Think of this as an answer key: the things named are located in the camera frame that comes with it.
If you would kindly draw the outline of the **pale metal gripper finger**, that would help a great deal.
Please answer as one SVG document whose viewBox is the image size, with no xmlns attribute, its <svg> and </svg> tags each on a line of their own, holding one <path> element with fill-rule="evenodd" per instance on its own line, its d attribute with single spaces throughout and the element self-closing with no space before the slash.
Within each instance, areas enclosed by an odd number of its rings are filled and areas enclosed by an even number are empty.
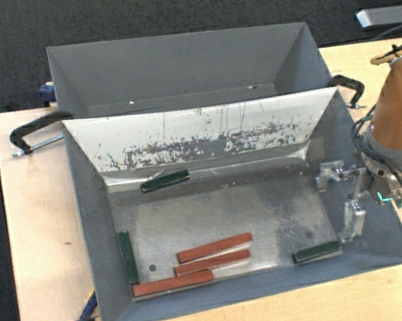
<svg viewBox="0 0 402 321">
<path fill-rule="evenodd" d="M 318 191 L 325 192 L 331 181 L 343 182 L 356 176 L 356 169 L 344 169 L 343 160 L 333 160 L 319 165 L 319 175 L 315 178 Z"/>
<path fill-rule="evenodd" d="M 360 203 L 352 201 L 345 202 L 342 209 L 344 225 L 338 238 L 341 243 L 348 243 L 362 236 L 367 212 Z"/>
</svg>

